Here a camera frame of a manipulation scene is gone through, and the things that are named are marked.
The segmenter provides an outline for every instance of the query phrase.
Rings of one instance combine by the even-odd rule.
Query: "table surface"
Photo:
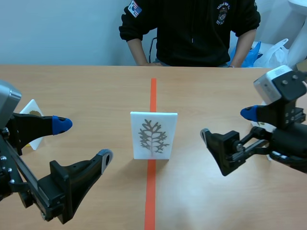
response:
[[[261,103],[253,81],[266,69],[173,67],[0,66],[23,98],[44,115],[68,117],[73,127],[45,137],[22,158],[37,176],[49,162],[70,165],[109,148],[114,159],[62,225],[45,222],[36,206],[25,209],[17,194],[0,202],[7,230],[142,230],[147,161],[134,160],[130,111],[149,111],[150,81],[157,78],[157,111],[177,112],[170,161],[157,161],[157,230],[305,230],[307,176],[265,156],[255,156],[223,177],[200,138],[200,130],[247,134],[243,107]],[[306,108],[306,98],[298,105]]]

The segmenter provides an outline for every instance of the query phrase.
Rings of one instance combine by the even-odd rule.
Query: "hoodie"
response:
[[[255,0],[132,0],[120,36],[129,41],[157,28],[157,58],[170,66],[216,67],[230,60],[230,31],[257,29]]]

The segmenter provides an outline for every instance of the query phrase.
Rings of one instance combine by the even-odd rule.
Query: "embroidered logo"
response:
[[[230,9],[230,5],[228,2],[224,2],[222,4],[220,4],[217,9],[219,10],[219,16],[218,19],[216,21],[216,24],[218,25],[223,25],[225,22],[225,18],[228,14],[228,11]]]

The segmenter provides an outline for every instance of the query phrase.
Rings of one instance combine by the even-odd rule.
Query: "orange tape line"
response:
[[[150,112],[157,111],[157,79],[152,78],[150,87]],[[156,161],[148,160],[144,230],[155,230],[155,170]]]
[[[150,86],[150,112],[157,112],[157,79],[152,78]]]

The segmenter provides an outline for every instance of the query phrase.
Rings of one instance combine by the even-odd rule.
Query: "white wall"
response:
[[[134,65],[118,31],[130,0],[0,2],[0,64]],[[275,44],[287,37],[289,48],[304,17],[287,0],[256,2],[262,18],[256,39]],[[153,37],[155,31],[144,37],[147,56]]]

